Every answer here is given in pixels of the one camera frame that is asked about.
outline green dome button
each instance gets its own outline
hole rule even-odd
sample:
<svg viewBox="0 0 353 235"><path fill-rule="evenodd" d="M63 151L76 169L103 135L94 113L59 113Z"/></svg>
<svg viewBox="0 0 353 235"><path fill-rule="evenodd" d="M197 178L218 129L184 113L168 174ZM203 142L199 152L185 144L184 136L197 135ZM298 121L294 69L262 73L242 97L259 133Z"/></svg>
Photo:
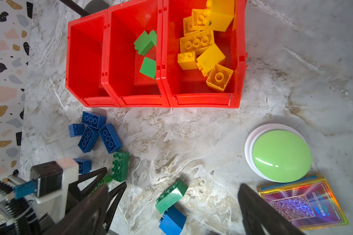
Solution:
<svg viewBox="0 0 353 235"><path fill-rule="evenodd" d="M271 130L254 143L252 158L258 170L277 182L299 180L311 167L311 152L298 135L285 130Z"/></svg>

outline red storage bin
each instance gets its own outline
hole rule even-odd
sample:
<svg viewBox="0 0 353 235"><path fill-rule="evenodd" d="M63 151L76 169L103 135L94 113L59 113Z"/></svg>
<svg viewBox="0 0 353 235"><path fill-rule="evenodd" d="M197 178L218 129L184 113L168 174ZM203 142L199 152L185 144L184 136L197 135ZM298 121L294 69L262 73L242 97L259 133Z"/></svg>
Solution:
<svg viewBox="0 0 353 235"><path fill-rule="evenodd" d="M119 107L101 84L107 10L68 23L66 88L86 107Z"/></svg>
<svg viewBox="0 0 353 235"><path fill-rule="evenodd" d="M162 0L132 0L108 8L104 31L102 85L122 107L170 107L160 80ZM143 31L157 33L157 46L146 57L156 60L156 80L140 73L144 56L134 48Z"/></svg>
<svg viewBox="0 0 353 235"><path fill-rule="evenodd" d="M215 43L226 56L225 67L234 70L225 92L206 84L199 70L182 70L178 64L183 18L192 9L205 9L207 0L163 0L161 81L172 107L238 108L246 72L245 0L235 0L235 16L226 32L214 32Z"/></svg>

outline colorful card box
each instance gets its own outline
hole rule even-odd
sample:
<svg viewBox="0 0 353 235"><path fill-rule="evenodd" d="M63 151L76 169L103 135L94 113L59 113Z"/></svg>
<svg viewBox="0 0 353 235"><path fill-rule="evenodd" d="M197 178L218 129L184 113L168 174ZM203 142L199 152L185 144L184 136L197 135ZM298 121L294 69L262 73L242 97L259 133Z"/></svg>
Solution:
<svg viewBox="0 0 353 235"><path fill-rule="evenodd" d="M348 224L327 180L318 173L257 187L260 196L300 230Z"/></svg>

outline blue block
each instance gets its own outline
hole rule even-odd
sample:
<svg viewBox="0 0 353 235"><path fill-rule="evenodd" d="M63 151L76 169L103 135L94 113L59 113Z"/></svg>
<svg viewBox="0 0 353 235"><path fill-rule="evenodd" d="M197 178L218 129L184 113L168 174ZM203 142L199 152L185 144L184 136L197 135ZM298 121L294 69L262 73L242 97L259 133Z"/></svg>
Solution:
<svg viewBox="0 0 353 235"><path fill-rule="evenodd" d="M69 128L69 137L82 136L85 131L85 125L82 123L79 124L71 124L68 126Z"/></svg>
<svg viewBox="0 0 353 235"><path fill-rule="evenodd" d="M14 199L19 199L25 197L26 195L32 194L35 192L37 184L36 181L29 181L20 185L16 185L13 188Z"/></svg>
<svg viewBox="0 0 353 235"><path fill-rule="evenodd" d="M108 153L113 153L123 146L112 124L105 124L98 132L104 141Z"/></svg>
<svg viewBox="0 0 353 235"><path fill-rule="evenodd" d="M160 229L166 235L179 235L186 220L187 218L178 209L171 206L163 213L160 219Z"/></svg>
<svg viewBox="0 0 353 235"><path fill-rule="evenodd" d="M79 142L79 147L83 153L88 153L93 149L94 144L97 142L98 136L98 130L89 126L86 127Z"/></svg>
<svg viewBox="0 0 353 235"><path fill-rule="evenodd" d="M105 120L105 116L100 116L98 114L86 111L82 112L81 123L91 126L95 129L101 129L101 127L105 124Z"/></svg>
<svg viewBox="0 0 353 235"><path fill-rule="evenodd" d="M89 173L91 170L91 161L88 159L73 158L79 164L79 174Z"/></svg>

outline gray marble tabletop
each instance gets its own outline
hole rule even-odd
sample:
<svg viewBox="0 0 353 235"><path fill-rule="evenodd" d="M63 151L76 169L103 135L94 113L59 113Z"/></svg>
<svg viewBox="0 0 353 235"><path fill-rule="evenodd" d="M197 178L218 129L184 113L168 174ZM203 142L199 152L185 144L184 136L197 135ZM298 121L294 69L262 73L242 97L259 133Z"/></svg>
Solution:
<svg viewBox="0 0 353 235"><path fill-rule="evenodd" d="M281 123L305 137L311 172L328 179L350 223L306 233L353 234L353 1L248 0L239 109L85 108L65 88L67 24L78 17L57 0L34 2L20 176L64 157L110 169L101 140L83 154L68 134L83 110L94 111L131 153L115 232L162 234L155 199L181 179L188 185L176 205L187 216L182 234L244 234L239 185L265 183L246 163L244 141L261 124Z"/></svg>

